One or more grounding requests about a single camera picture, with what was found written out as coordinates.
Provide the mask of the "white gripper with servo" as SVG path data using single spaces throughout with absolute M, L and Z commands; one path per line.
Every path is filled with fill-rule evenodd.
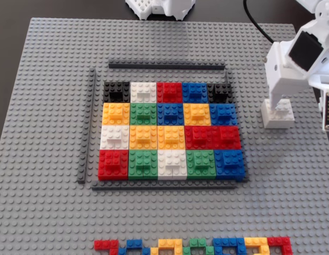
M 275 42 L 265 63 L 271 109 L 310 85 L 329 91 L 329 20 L 313 20 L 291 41 Z

